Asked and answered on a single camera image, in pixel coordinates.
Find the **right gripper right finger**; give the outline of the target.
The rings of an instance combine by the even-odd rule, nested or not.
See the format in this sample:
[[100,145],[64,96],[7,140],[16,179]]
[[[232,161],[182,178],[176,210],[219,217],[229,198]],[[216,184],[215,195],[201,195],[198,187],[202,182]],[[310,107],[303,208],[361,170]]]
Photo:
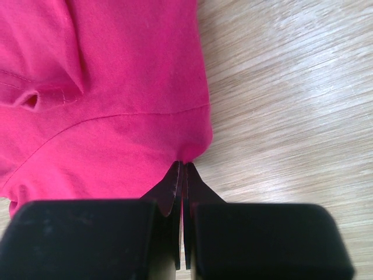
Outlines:
[[226,203],[201,178],[192,163],[184,166],[182,217],[186,269],[225,270],[228,216]]

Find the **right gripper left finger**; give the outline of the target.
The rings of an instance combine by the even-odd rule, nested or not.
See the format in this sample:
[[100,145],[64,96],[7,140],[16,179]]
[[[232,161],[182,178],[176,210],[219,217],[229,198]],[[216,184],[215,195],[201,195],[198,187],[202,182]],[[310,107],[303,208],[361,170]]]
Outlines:
[[157,205],[152,231],[150,269],[179,270],[182,222],[182,162],[174,162],[163,179],[141,199]]

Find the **pink t shirt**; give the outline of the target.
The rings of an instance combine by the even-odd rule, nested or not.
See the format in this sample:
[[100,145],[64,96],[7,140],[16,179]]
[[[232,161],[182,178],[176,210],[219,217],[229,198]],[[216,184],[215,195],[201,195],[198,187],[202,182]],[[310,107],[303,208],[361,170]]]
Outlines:
[[1,197],[137,198],[212,141],[196,1],[1,2]]

